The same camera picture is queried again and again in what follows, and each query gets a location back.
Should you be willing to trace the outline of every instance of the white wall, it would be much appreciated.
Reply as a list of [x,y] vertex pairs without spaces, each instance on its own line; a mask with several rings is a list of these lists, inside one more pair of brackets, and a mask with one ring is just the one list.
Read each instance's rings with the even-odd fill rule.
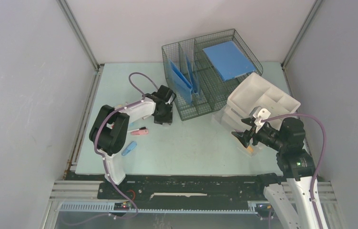
[[93,72],[55,0],[0,1],[0,229],[39,227]]
[[[348,227],[358,228],[358,1],[327,0],[288,69],[300,112],[326,125],[328,148],[321,174],[330,179]],[[306,120],[315,156],[320,129]]]
[[260,61],[285,58],[315,0],[70,0],[100,63],[162,62],[161,47],[235,28]]

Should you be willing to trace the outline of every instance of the blue plastic board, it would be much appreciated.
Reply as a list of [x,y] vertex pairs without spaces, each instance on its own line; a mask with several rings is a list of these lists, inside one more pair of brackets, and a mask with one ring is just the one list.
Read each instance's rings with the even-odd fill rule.
[[189,61],[189,58],[187,56],[186,56],[186,65],[187,65],[187,72],[189,73],[190,82],[191,82],[191,85],[193,87],[193,92],[194,92],[194,94],[196,96],[198,96],[199,95],[198,87],[199,87],[200,82],[198,80],[197,73],[194,72],[194,74],[193,74],[193,69],[191,67],[191,62]]
[[203,51],[217,69],[223,81],[256,71],[250,60],[245,57],[233,41],[204,48]]
[[193,88],[190,82],[185,78],[185,76],[180,72],[180,70],[176,67],[176,65],[169,60],[171,67],[171,75],[174,86],[176,87],[177,93],[186,101],[186,103],[192,103],[192,93]]

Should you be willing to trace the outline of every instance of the blue sheet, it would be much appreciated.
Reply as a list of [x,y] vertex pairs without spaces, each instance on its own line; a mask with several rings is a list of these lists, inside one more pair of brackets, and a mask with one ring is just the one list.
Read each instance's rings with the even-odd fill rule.
[[176,93],[180,94],[186,103],[191,104],[193,102],[193,87],[171,60],[169,60],[169,63],[171,67],[172,81],[176,87]]
[[223,81],[256,71],[252,62],[245,57],[233,41],[204,48],[203,51]]
[[189,58],[187,57],[186,55],[186,65],[187,65],[187,72],[189,73],[189,78],[190,78],[190,82],[191,82],[191,85],[193,87],[193,92],[196,96],[199,95],[199,79],[198,79],[198,75],[197,75],[197,72],[194,71],[194,74],[193,74],[193,69],[191,67],[191,62],[189,61]]

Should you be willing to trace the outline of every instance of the white bin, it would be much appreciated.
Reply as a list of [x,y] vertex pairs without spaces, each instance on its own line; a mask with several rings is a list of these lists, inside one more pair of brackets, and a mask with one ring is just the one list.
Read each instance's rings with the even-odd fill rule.
[[[252,110],[261,106],[270,111],[270,117],[294,113],[301,105],[296,99],[281,91],[256,73],[252,73],[229,95],[227,114],[240,125],[240,119],[249,117]],[[280,129],[282,120],[270,122],[273,128]]]

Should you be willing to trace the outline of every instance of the wire mesh basket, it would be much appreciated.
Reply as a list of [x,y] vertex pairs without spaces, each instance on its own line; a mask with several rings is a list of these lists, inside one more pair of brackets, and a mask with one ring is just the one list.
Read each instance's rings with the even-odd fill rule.
[[172,71],[170,70],[169,60],[180,69],[180,72],[187,80],[190,80],[185,60],[185,57],[187,56],[192,66],[192,73],[199,77],[200,92],[198,95],[192,95],[191,104],[188,104],[184,98],[177,93],[175,105],[182,121],[218,111],[223,108],[228,96],[249,75],[245,74],[235,79],[223,81],[218,71],[203,51],[204,48],[228,41],[233,41],[239,50],[255,66],[256,73],[262,75],[262,65],[235,29],[216,32],[162,46],[166,82],[172,90],[176,92],[175,84],[172,80]]

